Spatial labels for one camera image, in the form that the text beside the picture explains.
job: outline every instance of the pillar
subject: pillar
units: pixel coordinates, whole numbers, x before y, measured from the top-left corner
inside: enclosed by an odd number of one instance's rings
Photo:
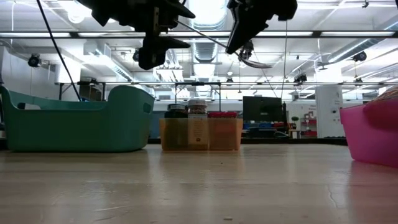
[[[340,108],[343,107],[341,85],[316,87],[315,99],[318,138],[345,136],[340,119]]]

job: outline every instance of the potted plant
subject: potted plant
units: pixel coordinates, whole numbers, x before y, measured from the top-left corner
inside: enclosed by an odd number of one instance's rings
[[[300,118],[299,117],[296,117],[296,116],[294,116],[294,117],[292,117],[292,121],[294,122],[294,124],[295,124],[295,126],[297,127],[297,121],[299,120]]]

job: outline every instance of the cable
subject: cable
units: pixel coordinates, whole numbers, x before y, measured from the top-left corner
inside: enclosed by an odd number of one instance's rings
[[[53,43],[53,45],[54,45],[54,47],[55,47],[55,50],[57,51],[58,56],[59,56],[60,59],[61,59],[61,62],[62,62],[63,67],[65,68],[65,70],[66,70],[67,73],[68,73],[68,76],[69,76],[69,79],[70,79],[70,83],[71,83],[71,85],[72,85],[72,87],[73,87],[73,89],[74,89],[74,91],[75,91],[75,93],[76,93],[77,98],[79,99],[79,101],[81,101],[79,92],[77,91],[77,88],[76,88],[76,86],[75,86],[75,84],[74,84],[74,82],[73,82],[73,78],[72,78],[72,76],[70,75],[70,72],[69,72],[69,69],[68,69],[68,67],[67,67],[67,64],[65,63],[65,61],[64,61],[64,59],[63,59],[63,57],[62,57],[62,55],[61,55],[61,51],[60,51],[60,49],[58,48],[58,45],[57,45],[57,43],[56,43],[56,41],[55,41],[55,39],[54,39],[54,36],[52,35],[52,31],[51,31],[51,28],[50,28],[50,24],[49,24],[49,22],[48,22],[48,20],[47,20],[47,18],[46,18],[46,16],[45,16],[45,14],[44,14],[44,10],[43,10],[43,7],[42,7],[42,3],[40,2],[40,0],[36,0],[36,1],[37,1],[37,5],[38,5],[38,7],[39,7],[39,9],[40,9],[40,12],[42,13],[45,26],[47,27],[47,30],[49,31],[49,34],[50,34],[50,37],[51,37],[51,41],[52,41],[52,43]]]
[[[213,41],[214,43],[216,43],[216,44],[218,44],[218,45],[220,45],[220,46],[222,46],[222,47],[224,47],[224,48],[227,49],[227,46],[226,46],[225,44],[222,44],[221,42],[217,41],[216,39],[214,39],[214,38],[212,38],[212,37],[209,37],[209,36],[207,36],[206,34],[203,34],[203,33],[200,32],[199,30],[196,30],[195,28],[192,28],[192,27],[190,27],[189,25],[186,25],[185,23],[180,22],[180,21],[178,21],[178,20],[174,20],[174,21],[177,22],[177,23],[179,23],[179,24],[181,24],[181,25],[183,25],[184,27],[186,27],[186,28],[188,28],[188,29],[190,29],[190,30],[196,32],[197,34],[201,35],[202,37],[206,37],[207,39],[209,39],[209,40]],[[266,64],[264,64],[264,63],[253,62],[253,61],[250,61],[250,60],[247,60],[247,59],[243,59],[243,58],[242,58],[238,53],[236,53],[236,52],[234,52],[234,54],[235,54],[236,56],[238,56],[238,58],[241,59],[241,61],[242,61],[245,65],[247,65],[247,66],[249,66],[249,67],[252,67],[252,68],[261,68],[261,69],[271,68],[270,65],[266,65]]]
[[[256,53],[255,51],[253,51],[253,53],[254,53],[254,56],[256,56],[257,61],[260,61],[260,60],[259,60],[259,57],[257,56],[257,53]],[[271,83],[269,83],[269,79],[268,79],[268,77],[267,77],[265,71],[264,71],[263,69],[261,69],[261,71],[262,71],[263,76],[266,78],[266,81],[267,81],[268,85],[271,87],[271,90],[272,90],[272,92],[274,93],[275,97],[278,98],[278,96],[277,96],[277,94],[276,94],[276,92],[275,92],[275,90],[274,90],[274,87],[272,87]]]
[[[280,98],[282,99],[284,96],[284,86],[285,86],[285,78],[286,78],[286,56],[287,56],[287,21],[286,21],[286,36],[285,36],[285,60],[284,60],[284,79],[282,80],[282,93],[280,94]]]

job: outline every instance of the desk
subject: desk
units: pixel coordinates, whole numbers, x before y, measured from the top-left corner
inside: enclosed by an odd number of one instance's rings
[[[300,139],[301,138],[301,131],[300,130],[293,130],[293,129],[291,129],[291,130],[289,130],[289,136],[292,138],[292,139]]]
[[[343,146],[0,152],[0,167],[3,224],[398,223],[397,169],[355,162]]]

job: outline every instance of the brown box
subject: brown box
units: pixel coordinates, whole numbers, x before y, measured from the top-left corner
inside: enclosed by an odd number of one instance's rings
[[[162,149],[165,151],[239,150],[242,128],[242,119],[161,119]]]

